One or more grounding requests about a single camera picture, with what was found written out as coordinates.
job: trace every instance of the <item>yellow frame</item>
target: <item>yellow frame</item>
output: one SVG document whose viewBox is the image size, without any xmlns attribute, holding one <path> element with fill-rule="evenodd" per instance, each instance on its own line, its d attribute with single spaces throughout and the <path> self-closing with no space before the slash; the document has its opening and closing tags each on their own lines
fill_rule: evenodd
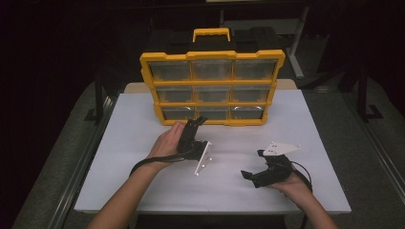
<svg viewBox="0 0 405 229">
<path fill-rule="evenodd" d="M 260 119 L 224 119 L 224 120 L 210 120 L 208 119 L 205 124 L 214 125 L 230 125 L 230 126 L 245 126 L 245 125 L 263 125 L 267 122 L 267 112 L 271 105 L 272 98 L 277 85 L 277 75 L 280 68 L 284 65 L 285 54 L 282 50 L 261 50 L 255 53 L 236 53 L 235 51 L 220 51 L 220 52 L 188 52 L 186 54 L 166 54 L 165 52 L 144 52 L 140 57 L 141 73 L 145 84 L 149 87 L 151 94 L 154 99 L 154 111 L 156 116 L 159 118 L 162 125 L 173 125 L 176 120 L 167 120 L 163 114 L 162 108 L 165 107 L 199 107 L 199 106 L 228 106 L 230 113 L 230 108 L 232 106 L 261 106 L 265 107 L 263 110 L 262 118 Z M 231 76 L 230 79 L 219 79 L 219 80 L 195 80 L 192 75 L 191 65 L 190 65 L 190 79 L 189 80 L 162 80 L 156 81 L 152 76 L 152 72 L 149 68 L 149 62 L 156 61 L 193 61 L 200 59 L 275 59 L 276 65 L 274 67 L 274 72 L 269 79 L 234 79 Z M 227 102 L 227 103 L 198 103 L 198 102 L 161 102 L 156 87 L 158 86 L 197 86 L 197 85 L 260 85 L 266 84 L 271 85 L 267 101 L 266 102 Z"/>
</svg>

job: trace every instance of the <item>black cable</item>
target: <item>black cable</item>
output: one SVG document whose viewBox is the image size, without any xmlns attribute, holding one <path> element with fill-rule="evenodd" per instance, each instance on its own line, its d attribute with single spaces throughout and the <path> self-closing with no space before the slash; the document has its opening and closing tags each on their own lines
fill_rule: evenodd
<svg viewBox="0 0 405 229">
<path fill-rule="evenodd" d="M 312 184 L 312 179 L 310 177 L 310 174 L 309 174 L 308 170 L 303 165 L 301 165 L 300 163 L 297 163 L 295 161 L 292 161 L 291 163 L 296 164 L 296 165 L 300 166 L 301 168 L 303 168 L 305 170 L 305 172 L 307 173 L 307 175 L 308 175 L 309 183 Z"/>
<path fill-rule="evenodd" d="M 134 165 L 134 167 L 131 170 L 131 173 L 129 174 L 129 176 L 131 176 L 131 174 L 133 174 L 137 168 L 139 168 L 140 166 L 144 165 L 144 164 L 149 164 L 152 162 L 179 162 L 179 161 L 183 161 L 184 159 L 182 157 L 187 156 L 192 154 L 198 147 L 201 146 L 201 142 L 197 141 L 196 142 L 196 147 L 184 152 L 184 153 L 180 153 L 180 154 L 175 154 L 175 155 L 171 155 L 171 156 L 155 156 L 155 157 L 150 157 L 150 158 L 146 158 L 141 160 L 140 162 L 138 162 L 137 164 Z"/>
</svg>

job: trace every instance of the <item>white bracket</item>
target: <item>white bracket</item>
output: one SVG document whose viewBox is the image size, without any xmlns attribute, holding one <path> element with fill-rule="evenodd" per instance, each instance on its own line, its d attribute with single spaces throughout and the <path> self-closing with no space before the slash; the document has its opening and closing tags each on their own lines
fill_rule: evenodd
<svg viewBox="0 0 405 229">
<path fill-rule="evenodd" d="M 291 152 L 301 150 L 299 145 L 291 145 L 280 142 L 271 141 L 271 144 L 263 152 L 263 156 L 280 156 Z"/>
<path fill-rule="evenodd" d="M 202 157 L 199 161 L 199 164 L 197 165 L 196 172 L 194 172 L 194 175 L 198 176 L 200 174 L 200 171 L 203 168 L 205 168 L 205 166 L 209 163 L 209 161 L 212 160 L 211 151 L 209 150 L 209 147 L 211 145 L 212 143 L 209 141 L 206 143 L 205 149 L 203 150 Z"/>
</svg>

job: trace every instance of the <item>forearm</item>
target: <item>forearm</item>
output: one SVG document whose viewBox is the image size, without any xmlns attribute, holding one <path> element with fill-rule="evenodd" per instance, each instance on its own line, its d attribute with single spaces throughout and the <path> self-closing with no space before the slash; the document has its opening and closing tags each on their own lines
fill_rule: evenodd
<svg viewBox="0 0 405 229">
<path fill-rule="evenodd" d="M 299 206 L 307 215 L 314 229 L 338 228 L 330 215 L 314 196 L 306 199 L 304 202 L 300 203 Z"/>
<path fill-rule="evenodd" d="M 126 228 L 158 172 L 153 166 L 139 167 L 108 200 L 88 228 Z"/>
</svg>

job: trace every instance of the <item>hand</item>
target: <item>hand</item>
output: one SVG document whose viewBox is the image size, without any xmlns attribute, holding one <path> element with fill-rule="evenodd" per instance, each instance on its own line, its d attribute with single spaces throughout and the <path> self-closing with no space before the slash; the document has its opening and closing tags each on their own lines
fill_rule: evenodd
<svg viewBox="0 0 405 229">
<path fill-rule="evenodd" d="M 176 122 L 170 130 L 161 134 L 153 145 L 147 158 L 156 156 L 171 156 L 176 154 L 177 146 L 184 126 L 184 123 Z M 161 170 L 170 164 L 170 162 L 153 162 L 149 165 Z"/>
<path fill-rule="evenodd" d="M 309 198 L 313 198 L 313 194 L 306 183 L 294 173 L 291 173 L 285 181 L 273 183 L 267 187 L 282 192 L 287 198 L 297 204 L 299 208 L 303 207 Z"/>
</svg>

